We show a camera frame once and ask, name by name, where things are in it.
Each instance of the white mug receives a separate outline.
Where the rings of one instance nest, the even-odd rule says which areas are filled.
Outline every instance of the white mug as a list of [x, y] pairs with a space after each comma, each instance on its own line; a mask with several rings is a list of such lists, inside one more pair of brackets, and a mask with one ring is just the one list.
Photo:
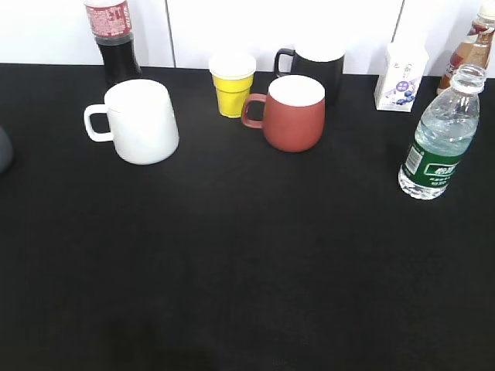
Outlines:
[[[179, 132], [169, 92], [152, 80], [129, 80], [112, 87], [105, 104], [84, 111], [87, 134], [94, 141], [113, 141], [117, 154], [127, 162], [149, 165], [168, 158], [179, 145]], [[106, 114], [110, 132], [97, 133], [92, 114]]]

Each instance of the bottle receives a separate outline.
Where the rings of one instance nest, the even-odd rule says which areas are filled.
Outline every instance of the bottle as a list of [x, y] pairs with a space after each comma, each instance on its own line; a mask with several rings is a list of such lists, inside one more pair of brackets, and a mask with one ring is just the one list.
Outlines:
[[476, 64], [485, 70], [488, 68], [493, 31], [495, 31], [495, 1], [489, 0], [481, 5], [467, 37], [450, 58], [447, 71], [440, 80], [437, 94], [450, 86], [450, 79], [461, 64]]
[[109, 87], [141, 77], [127, 1], [84, 0], [95, 41], [104, 61]]
[[462, 65], [451, 87], [426, 108], [405, 163], [399, 170], [402, 190], [415, 199], [434, 199], [447, 188], [478, 126], [484, 68]]

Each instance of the brown mug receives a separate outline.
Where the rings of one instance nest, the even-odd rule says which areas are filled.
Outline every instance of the brown mug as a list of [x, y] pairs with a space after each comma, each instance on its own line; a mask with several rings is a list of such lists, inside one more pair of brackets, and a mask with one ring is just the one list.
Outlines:
[[[249, 104], [264, 102], [263, 121], [248, 118]], [[325, 124], [325, 88], [305, 76], [289, 75], [273, 81], [268, 94], [251, 94], [242, 109], [242, 123], [263, 130], [268, 143], [286, 152], [310, 149]]]

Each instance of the black mug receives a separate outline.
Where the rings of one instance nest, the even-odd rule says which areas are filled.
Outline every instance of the black mug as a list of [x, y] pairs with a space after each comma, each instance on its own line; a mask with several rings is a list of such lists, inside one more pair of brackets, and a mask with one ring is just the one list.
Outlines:
[[14, 158], [12, 144], [7, 133], [0, 126], [0, 174], [3, 173]]
[[[291, 72], [280, 72], [280, 56], [293, 57]], [[334, 104], [340, 91], [343, 74], [343, 48], [311, 49], [295, 46], [293, 49], [280, 49], [275, 55], [275, 75], [281, 77], [288, 74], [303, 75], [319, 81], [325, 87], [326, 105]]]

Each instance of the cup lid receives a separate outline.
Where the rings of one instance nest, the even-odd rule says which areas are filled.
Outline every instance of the cup lid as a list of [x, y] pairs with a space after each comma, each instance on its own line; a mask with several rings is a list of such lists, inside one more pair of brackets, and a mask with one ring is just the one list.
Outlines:
[[247, 53], [219, 53], [210, 59], [210, 72], [220, 79], [241, 80], [256, 70], [256, 59]]

